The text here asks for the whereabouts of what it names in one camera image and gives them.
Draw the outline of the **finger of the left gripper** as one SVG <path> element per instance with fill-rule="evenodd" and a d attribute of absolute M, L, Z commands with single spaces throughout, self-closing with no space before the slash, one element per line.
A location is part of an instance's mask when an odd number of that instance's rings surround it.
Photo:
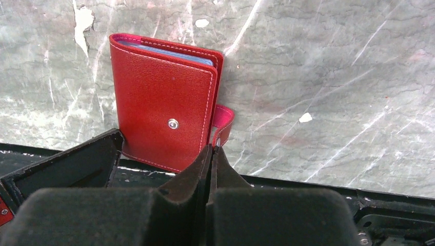
<path fill-rule="evenodd" d="M 10 213 L 42 188 L 104 188 L 114 177 L 124 137 L 111 129 L 71 149 L 1 177 L 1 201 Z"/>

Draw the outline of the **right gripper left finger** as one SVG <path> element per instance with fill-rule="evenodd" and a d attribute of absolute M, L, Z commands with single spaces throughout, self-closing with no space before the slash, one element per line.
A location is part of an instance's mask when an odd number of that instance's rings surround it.
<path fill-rule="evenodd" d="M 1 245 L 204 245 L 212 146 L 158 188 L 44 188 Z"/>

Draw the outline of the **red leather card holder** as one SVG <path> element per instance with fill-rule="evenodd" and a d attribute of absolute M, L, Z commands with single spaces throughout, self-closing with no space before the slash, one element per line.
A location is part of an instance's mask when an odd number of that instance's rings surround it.
<path fill-rule="evenodd" d="M 128 33 L 109 40 L 124 156 L 180 172 L 227 142 L 235 114 L 217 102 L 221 52 Z"/>

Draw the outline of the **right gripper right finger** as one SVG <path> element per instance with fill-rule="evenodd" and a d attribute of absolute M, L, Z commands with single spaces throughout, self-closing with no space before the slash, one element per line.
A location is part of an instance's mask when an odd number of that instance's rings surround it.
<path fill-rule="evenodd" d="M 259 189 L 213 150 L 206 245 L 358 245 L 353 215 L 336 191 Z"/>

